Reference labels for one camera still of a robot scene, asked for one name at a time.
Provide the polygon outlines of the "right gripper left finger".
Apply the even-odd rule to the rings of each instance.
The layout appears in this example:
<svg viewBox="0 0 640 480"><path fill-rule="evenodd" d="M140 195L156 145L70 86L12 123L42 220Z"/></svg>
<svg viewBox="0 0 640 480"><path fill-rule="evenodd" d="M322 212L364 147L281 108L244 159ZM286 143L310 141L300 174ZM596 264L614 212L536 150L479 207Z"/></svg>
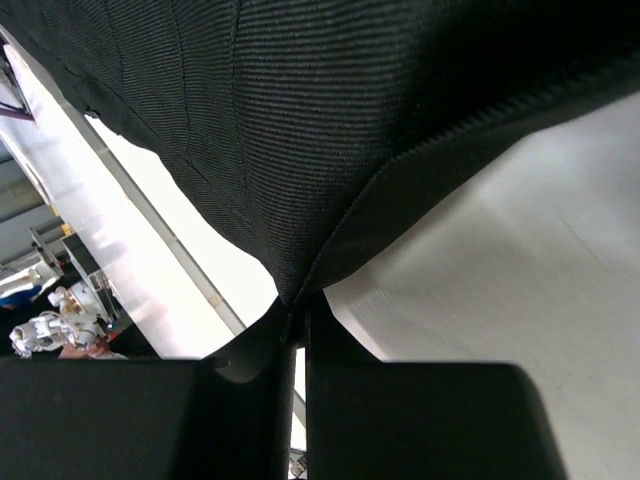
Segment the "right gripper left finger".
<svg viewBox="0 0 640 480"><path fill-rule="evenodd" d="M291 315L201 360L3 360L5 479L283 479Z"/></svg>

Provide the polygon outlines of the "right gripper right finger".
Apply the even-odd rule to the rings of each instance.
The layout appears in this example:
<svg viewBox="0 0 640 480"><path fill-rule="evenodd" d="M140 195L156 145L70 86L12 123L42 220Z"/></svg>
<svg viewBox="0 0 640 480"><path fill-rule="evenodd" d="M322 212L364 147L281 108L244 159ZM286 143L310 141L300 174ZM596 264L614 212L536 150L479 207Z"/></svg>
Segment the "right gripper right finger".
<svg viewBox="0 0 640 480"><path fill-rule="evenodd" d="M563 479L529 376L501 362L384 362L334 317L304 311L312 479Z"/></svg>

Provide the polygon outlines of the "black skirt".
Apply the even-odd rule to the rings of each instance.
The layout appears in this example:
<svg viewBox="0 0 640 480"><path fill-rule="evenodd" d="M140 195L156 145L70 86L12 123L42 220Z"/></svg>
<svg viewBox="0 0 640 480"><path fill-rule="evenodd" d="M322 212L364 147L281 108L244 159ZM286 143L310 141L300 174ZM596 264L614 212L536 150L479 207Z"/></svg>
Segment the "black skirt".
<svg viewBox="0 0 640 480"><path fill-rule="evenodd" d="M5 1L1 23L288 305L639 88L635 1Z"/></svg>

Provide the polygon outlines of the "person's hand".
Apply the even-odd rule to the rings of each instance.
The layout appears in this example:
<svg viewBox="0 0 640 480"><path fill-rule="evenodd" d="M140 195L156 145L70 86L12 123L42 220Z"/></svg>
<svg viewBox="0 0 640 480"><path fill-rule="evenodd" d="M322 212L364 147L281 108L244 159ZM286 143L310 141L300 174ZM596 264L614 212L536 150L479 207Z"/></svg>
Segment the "person's hand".
<svg viewBox="0 0 640 480"><path fill-rule="evenodd" d="M65 345L58 355L59 359L76 360L126 360L127 357L113 352L108 341L104 337L97 337L94 343L88 347L77 347L71 344Z"/></svg>

